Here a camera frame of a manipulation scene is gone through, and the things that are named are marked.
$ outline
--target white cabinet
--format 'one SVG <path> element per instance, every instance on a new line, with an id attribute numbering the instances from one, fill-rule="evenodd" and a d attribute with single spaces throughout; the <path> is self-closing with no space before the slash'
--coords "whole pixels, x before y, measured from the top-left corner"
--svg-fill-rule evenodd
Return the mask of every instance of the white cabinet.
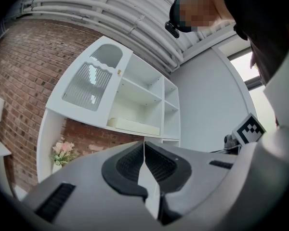
<path id="1" fill-rule="evenodd" d="M 51 93 L 39 131 L 37 172 L 51 174 L 51 148 L 64 118 L 179 145 L 177 87 L 131 50 L 101 37 L 65 71 Z"/>

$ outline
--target frosted glass panel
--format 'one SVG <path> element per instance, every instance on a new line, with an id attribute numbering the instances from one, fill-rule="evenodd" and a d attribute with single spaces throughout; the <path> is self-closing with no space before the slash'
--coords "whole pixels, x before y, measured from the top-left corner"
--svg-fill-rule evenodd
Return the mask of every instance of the frosted glass panel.
<path id="1" fill-rule="evenodd" d="M 115 45 L 105 44 L 97 49 L 91 56 L 94 60 L 98 60 L 102 64 L 106 64 L 108 67 L 116 68 L 123 53 Z"/>
<path id="2" fill-rule="evenodd" d="M 84 64 L 69 83 L 62 99 L 79 107 L 97 111 L 104 91 L 111 78 L 111 73 Z"/>

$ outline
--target flower vase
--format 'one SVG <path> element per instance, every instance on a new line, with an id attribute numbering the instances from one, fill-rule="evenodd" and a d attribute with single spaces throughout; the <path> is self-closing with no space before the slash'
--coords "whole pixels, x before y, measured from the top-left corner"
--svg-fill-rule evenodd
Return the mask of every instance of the flower vase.
<path id="1" fill-rule="evenodd" d="M 62 168 L 62 165 L 53 164 L 53 174 Z"/>

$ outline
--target white ceiling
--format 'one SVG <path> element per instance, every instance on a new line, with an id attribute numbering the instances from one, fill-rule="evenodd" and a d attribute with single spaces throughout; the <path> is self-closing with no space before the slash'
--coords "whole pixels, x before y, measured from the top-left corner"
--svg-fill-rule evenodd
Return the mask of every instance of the white ceiling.
<path id="1" fill-rule="evenodd" d="M 233 25 L 224 23 L 202 32 L 180 33 L 180 37 L 175 39 L 164 28 L 165 22 L 169 20 L 172 2 L 173 0 L 20 0 L 16 6 L 21 6 L 22 13 L 37 10 L 39 15 L 81 22 L 84 26 L 122 42 L 162 72 L 170 73 L 196 54 L 234 35 Z M 96 6 L 105 4 L 108 7 Z"/>

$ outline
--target red brick wall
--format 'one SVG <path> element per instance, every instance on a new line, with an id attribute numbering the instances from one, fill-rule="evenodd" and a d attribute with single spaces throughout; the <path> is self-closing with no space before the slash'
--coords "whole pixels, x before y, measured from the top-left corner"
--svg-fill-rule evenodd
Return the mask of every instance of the red brick wall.
<path id="1" fill-rule="evenodd" d="M 36 150 L 45 104 L 64 71 L 102 35 L 53 20 L 20 19 L 9 28 L 0 41 L 0 97 L 6 101 L 0 141 L 12 152 L 5 162 L 10 181 L 29 191 L 37 184 Z M 63 136 L 83 155 L 143 140 L 69 119 L 64 127 Z"/>

